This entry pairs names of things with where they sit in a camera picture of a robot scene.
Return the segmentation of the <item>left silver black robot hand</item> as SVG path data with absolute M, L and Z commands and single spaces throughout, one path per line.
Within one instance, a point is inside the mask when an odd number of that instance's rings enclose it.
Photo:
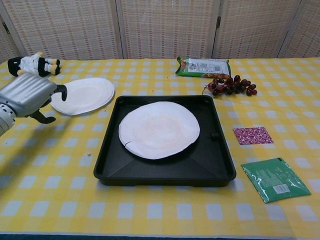
M 16 117 L 31 117 L 41 124 L 50 124 L 55 117 L 46 117 L 40 108 L 48 105 L 52 95 L 60 93 L 61 99 L 67 99 L 67 87 L 56 84 L 47 78 L 26 72 L 0 89 L 0 104 L 10 108 Z

